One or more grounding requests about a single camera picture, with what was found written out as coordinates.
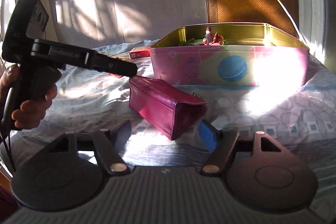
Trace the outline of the person's left hand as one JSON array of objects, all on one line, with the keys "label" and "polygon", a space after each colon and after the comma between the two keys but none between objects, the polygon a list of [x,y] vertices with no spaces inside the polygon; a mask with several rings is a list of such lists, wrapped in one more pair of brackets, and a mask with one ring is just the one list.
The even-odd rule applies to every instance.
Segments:
[{"label": "person's left hand", "polygon": [[[18,76],[19,67],[16,64],[7,68],[1,76],[1,112],[3,112],[5,106],[10,85],[17,80]],[[28,130],[38,127],[57,93],[58,89],[53,84],[42,98],[23,102],[20,108],[11,114],[11,118],[15,121],[15,127]]]}]

